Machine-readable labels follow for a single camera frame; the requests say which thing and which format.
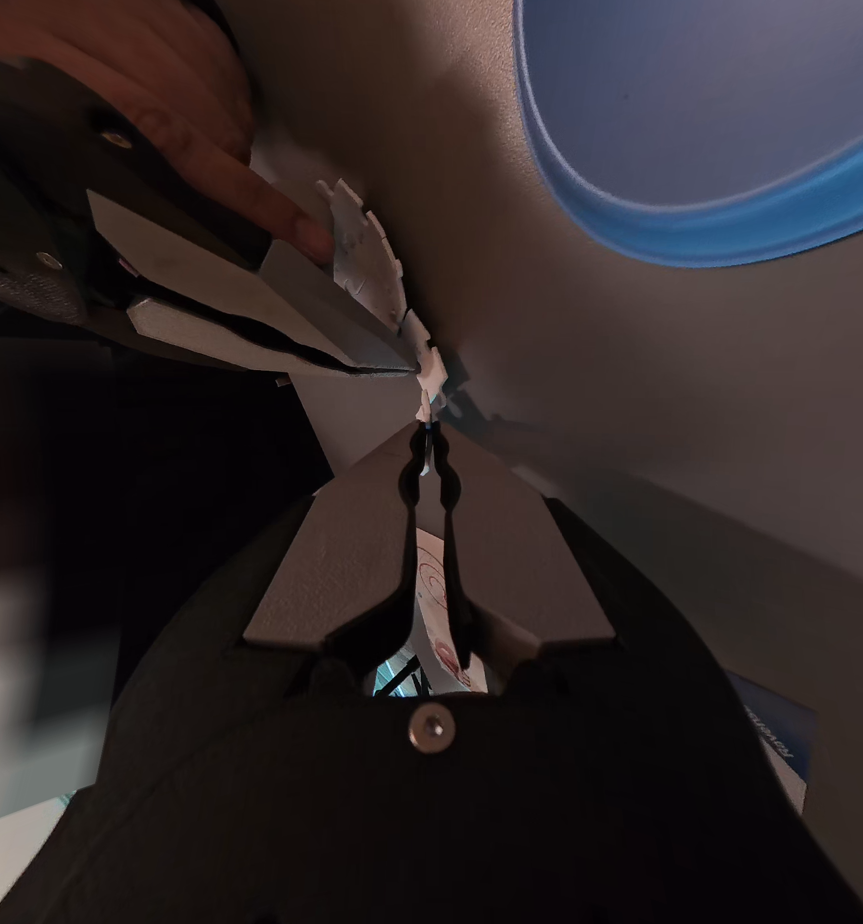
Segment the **person's left hand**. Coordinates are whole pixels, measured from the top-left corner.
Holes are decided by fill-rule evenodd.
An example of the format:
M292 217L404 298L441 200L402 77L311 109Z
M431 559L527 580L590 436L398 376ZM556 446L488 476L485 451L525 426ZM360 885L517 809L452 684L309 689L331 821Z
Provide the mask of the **person's left hand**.
M333 235L250 167L252 90L204 12L178 1L0 1L0 60L51 64L131 122L196 191L318 264Z

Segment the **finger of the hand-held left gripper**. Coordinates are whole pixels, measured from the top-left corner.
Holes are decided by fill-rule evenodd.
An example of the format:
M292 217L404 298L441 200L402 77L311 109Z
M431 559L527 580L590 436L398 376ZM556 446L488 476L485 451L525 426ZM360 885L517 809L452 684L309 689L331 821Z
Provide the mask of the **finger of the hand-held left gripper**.
M284 241L248 271L88 191L97 231L143 278L168 295L282 295L343 349L363 374L414 374L414 353L368 309Z
M243 369L363 375L282 295L135 295L127 316L142 336Z

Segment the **white instruction sheet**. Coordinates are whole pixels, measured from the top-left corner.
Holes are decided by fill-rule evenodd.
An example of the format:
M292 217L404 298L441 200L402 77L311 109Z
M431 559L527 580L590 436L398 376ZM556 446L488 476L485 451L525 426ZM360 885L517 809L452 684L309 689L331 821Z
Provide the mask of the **white instruction sheet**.
M437 694L486 694L490 687L477 655L463 668L452 641L444 577L444 542L417 529L418 566L414 627L408 642ZM792 806L802 814L807 798L810 763L818 730L818 717L793 699L727 672L754 726L763 750Z

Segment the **blue round stand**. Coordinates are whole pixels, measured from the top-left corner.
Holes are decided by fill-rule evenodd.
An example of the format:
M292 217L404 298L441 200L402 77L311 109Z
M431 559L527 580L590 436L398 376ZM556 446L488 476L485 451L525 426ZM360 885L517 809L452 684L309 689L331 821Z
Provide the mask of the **blue round stand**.
M863 231L863 1L519 1L518 99L564 211L672 267Z

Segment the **joined white puzzle strip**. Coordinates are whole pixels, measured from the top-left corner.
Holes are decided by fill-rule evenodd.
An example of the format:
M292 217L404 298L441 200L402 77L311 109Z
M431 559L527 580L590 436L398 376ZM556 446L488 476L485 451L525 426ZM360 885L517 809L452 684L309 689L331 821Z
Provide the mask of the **joined white puzzle strip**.
M406 305L402 264L380 222L373 212L364 211L363 201L343 179L333 187L319 180L317 189L333 216L334 282L398 334L415 354L421 391L433 395L440 388L444 396L447 371L438 348L431 345L429 331Z

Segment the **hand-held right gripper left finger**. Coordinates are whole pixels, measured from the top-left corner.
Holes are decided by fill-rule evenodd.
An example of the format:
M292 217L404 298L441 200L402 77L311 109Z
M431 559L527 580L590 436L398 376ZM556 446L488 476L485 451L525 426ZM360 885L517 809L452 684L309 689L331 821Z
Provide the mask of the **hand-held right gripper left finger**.
M315 496L244 632L292 651L395 651L413 621L423 425L395 433Z

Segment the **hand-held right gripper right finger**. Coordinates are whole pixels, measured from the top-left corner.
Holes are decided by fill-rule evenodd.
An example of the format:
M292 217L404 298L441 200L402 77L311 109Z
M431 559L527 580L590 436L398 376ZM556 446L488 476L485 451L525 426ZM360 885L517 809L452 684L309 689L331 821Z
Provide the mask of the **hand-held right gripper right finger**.
M449 629L461 667L512 672L615 631L541 493L447 424L432 428Z

